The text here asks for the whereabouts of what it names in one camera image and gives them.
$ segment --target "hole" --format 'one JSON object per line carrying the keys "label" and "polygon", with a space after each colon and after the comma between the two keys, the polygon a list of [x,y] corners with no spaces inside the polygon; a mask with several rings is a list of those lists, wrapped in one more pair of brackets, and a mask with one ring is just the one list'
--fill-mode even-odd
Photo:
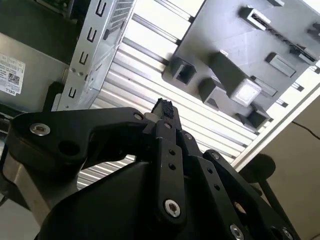
{"label": "hole", "polygon": [[44,132],[46,129],[43,126],[36,126],[35,130],[37,130],[39,132]]}
{"label": "hole", "polygon": [[164,125],[165,125],[165,127],[168,128],[168,129],[171,129],[171,128],[172,128],[172,126],[171,126],[169,123],[167,123],[167,122],[165,122]]}
{"label": "hole", "polygon": [[173,171],[177,169],[176,166],[173,165],[172,163],[169,163],[169,168]]}
{"label": "hole", "polygon": [[72,87],[70,87],[70,91],[69,91],[69,98],[74,99],[75,95],[76,95],[77,90],[73,89]]}
{"label": "hole", "polygon": [[100,10],[100,5],[101,5],[101,0],[99,0],[98,6],[96,7],[95,14],[97,14],[99,17],[102,17],[107,4],[104,2],[101,10]]}
{"label": "hole", "polygon": [[276,237],[276,239],[278,239],[278,240],[283,240],[284,239],[282,237],[281,232],[278,229],[276,229],[274,226],[271,227],[271,231],[272,231],[273,235]]}
{"label": "hole", "polygon": [[169,203],[169,209],[170,209],[171,211],[173,211],[173,212],[175,212],[175,211],[178,210],[177,207],[176,207],[176,205],[174,205],[173,203]]}
{"label": "hole", "polygon": [[220,191],[220,187],[217,185],[217,184],[215,184],[215,185],[213,185],[214,186],[214,188],[217,190],[217,191]]}
{"label": "hole", "polygon": [[178,79],[180,82],[183,82],[184,84],[187,85],[195,74],[196,74],[195,67],[187,64],[182,67],[176,79]]}
{"label": "hole", "polygon": [[88,36],[86,37],[86,39],[89,42],[93,43],[95,40],[96,34],[97,34],[97,30],[94,30],[93,36],[91,36],[91,32],[92,32],[92,27],[90,27],[90,30],[89,30],[89,33],[88,33]]}
{"label": "hole", "polygon": [[135,112],[133,115],[134,115],[134,117],[135,117],[136,119],[138,119],[138,120],[144,119],[144,117],[143,117],[140,113]]}
{"label": "hole", "polygon": [[80,152],[80,147],[73,141],[61,141],[58,148],[62,154],[67,156],[75,156]]}
{"label": "hole", "polygon": [[169,150],[169,153],[170,153],[172,156],[176,155],[176,152],[173,151],[172,149]]}
{"label": "hole", "polygon": [[86,65],[86,62],[87,62],[87,59],[88,59],[88,56],[89,56],[88,54],[86,54],[85,57],[84,57],[84,55],[85,55],[85,52],[83,51],[81,53],[81,57],[80,57],[80,60],[79,60],[79,63],[82,64],[82,65]]}

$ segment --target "wall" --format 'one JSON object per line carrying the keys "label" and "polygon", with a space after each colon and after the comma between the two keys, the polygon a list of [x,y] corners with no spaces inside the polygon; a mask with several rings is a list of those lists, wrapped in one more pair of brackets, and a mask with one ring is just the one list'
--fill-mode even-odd
{"label": "wall", "polygon": [[[320,97],[296,119],[320,136]],[[276,170],[268,179],[302,240],[320,233],[320,141],[289,124],[263,150]]]}

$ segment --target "white sticker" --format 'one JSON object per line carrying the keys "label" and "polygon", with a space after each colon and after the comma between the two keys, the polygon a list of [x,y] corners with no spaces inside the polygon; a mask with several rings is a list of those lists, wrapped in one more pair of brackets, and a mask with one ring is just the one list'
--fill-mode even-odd
{"label": "white sticker", "polygon": [[26,64],[0,53],[0,91],[15,96],[21,93]]}

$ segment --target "black plastic part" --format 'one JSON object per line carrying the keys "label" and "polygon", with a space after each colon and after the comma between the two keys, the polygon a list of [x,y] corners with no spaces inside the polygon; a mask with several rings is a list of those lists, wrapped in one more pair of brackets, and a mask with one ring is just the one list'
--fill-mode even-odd
{"label": "black plastic part", "polygon": [[62,94],[64,91],[65,85],[61,82],[53,82],[49,88],[48,92],[45,97],[44,105],[43,105],[43,112],[51,112],[54,106],[54,102],[56,99],[57,94]]}
{"label": "black plastic part", "polygon": [[269,54],[269,56],[265,60],[280,72],[287,75],[289,78],[291,78],[296,73],[295,66],[285,60],[279,54],[273,52]]}
{"label": "black plastic part", "polygon": [[255,156],[241,171],[240,175],[248,183],[259,183],[265,197],[267,198],[271,207],[285,220],[293,229],[287,214],[279,203],[276,195],[272,191],[267,179],[274,174],[276,170],[275,161],[272,157],[259,153]]}
{"label": "black plastic part", "polygon": [[256,129],[262,127],[269,119],[270,116],[259,105],[252,104],[253,112],[247,117],[248,121]]}
{"label": "black plastic part", "polygon": [[259,180],[267,180],[276,170],[275,161],[269,155],[259,153],[255,156],[239,174],[250,184]]}
{"label": "black plastic part", "polygon": [[[52,186],[75,181],[81,168],[136,156],[136,162],[58,203],[38,240],[234,240],[240,233],[232,233],[232,225],[246,240],[276,240],[273,228],[280,239],[288,240],[281,231],[286,228],[299,240],[218,152],[202,154],[195,138],[178,129],[171,102],[159,99],[152,112],[160,120],[125,107],[28,113],[11,122],[2,159],[10,153],[32,170],[33,179],[48,186],[41,193],[54,196]],[[44,123],[51,132],[37,136],[29,131],[32,123]],[[180,214],[172,215],[166,200],[175,201]]]}
{"label": "black plastic part", "polygon": [[178,131],[182,130],[178,109],[172,105],[171,101],[159,98],[151,112],[165,120]]}
{"label": "black plastic part", "polygon": [[178,80],[185,85],[188,85],[197,74],[195,67],[180,57],[174,57],[167,68],[170,69],[172,80]]}
{"label": "black plastic part", "polygon": [[[219,159],[215,159],[212,153],[218,155]],[[271,210],[270,206],[218,152],[207,150],[203,157],[215,166],[230,199],[244,209],[248,220],[247,227],[254,239],[289,240],[283,228],[290,230],[293,239],[300,239],[294,228]]]}
{"label": "black plastic part", "polygon": [[219,110],[219,107],[214,100],[215,91],[219,91],[215,81],[212,78],[207,78],[199,84],[199,94],[204,104],[209,105],[215,110]]}
{"label": "black plastic part", "polygon": [[222,83],[227,96],[238,104],[247,107],[248,105],[241,99],[241,97],[235,97],[239,95],[235,93],[239,90],[238,87],[244,81],[252,82],[251,78],[222,52],[218,52],[212,56],[209,66],[218,80]]}
{"label": "black plastic part", "polygon": [[247,128],[253,130],[253,131],[257,131],[257,129],[251,124],[251,122],[247,119],[246,116],[243,116],[239,113],[236,114],[236,116],[239,118],[240,122]]}
{"label": "black plastic part", "polygon": [[[142,116],[136,109],[129,107],[22,114],[11,121],[6,144],[11,149],[11,155],[22,164],[32,166],[55,179],[73,178],[85,162],[89,167],[90,163],[95,165],[121,159],[118,156],[119,149],[112,146],[119,142],[131,145],[131,141],[138,139],[147,125],[146,119],[139,120],[135,114]],[[29,128],[35,123],[46,124],[50,133],[46,136],[33,134]],[[128,127],[131,128],[130,135],[126,132]],[[69,146],[76,147],[77,151],[69,154]],[[100,152],[104,146],[110,147],[108,156]],[[136,146],[130,150],[135,155],[139,148]],[[43,161],[47,153],[50,156]]]}

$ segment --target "gray metal panel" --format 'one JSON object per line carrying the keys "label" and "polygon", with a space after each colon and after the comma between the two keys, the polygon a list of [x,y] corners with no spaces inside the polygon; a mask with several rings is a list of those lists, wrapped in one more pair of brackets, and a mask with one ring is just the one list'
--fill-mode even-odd
{"label": "gray metal panel", "polygon": [[[320,54],[319,42],[307,33],[312,24],[320,20],[319,14],[299,0],[288,0],[283,7],[274,7],[267,0],[207,0],[174,54],[193,64],[197,76],[185,85],[172,80],[169,69],[166,69],[163,79],[199,98],[200,82],[206,78],[216,77],[207,67],[210,65],[210,58],[214,53],[223,50],[249,77],[256,76],[277,91],[272,97],[260,94],[254,100],[265,110],[268,109],[309,65],[290,53],[290,47],[270,32],[258,30],[242,19],[240,10],[247,5],[261,12],[271,21],[270,25],[274,29],[293,43],[303,45],[315,56]],[[296,73],[292,77],[287,77],[265,61],[273,52],[280,54],[294,66]],[[230,116],[236,113],[247,116],[252,111],[230,101],[228,96],[219,91],[213,99],[220,110]]]}
{"label": "gray metal panel", "polygon": [[1,33],[0,43],[0,53],[25,63],[21,94],[0,91],[1,103],[20,111],[42,111],[48,87],[55,81],[62,82],[68,65]]}

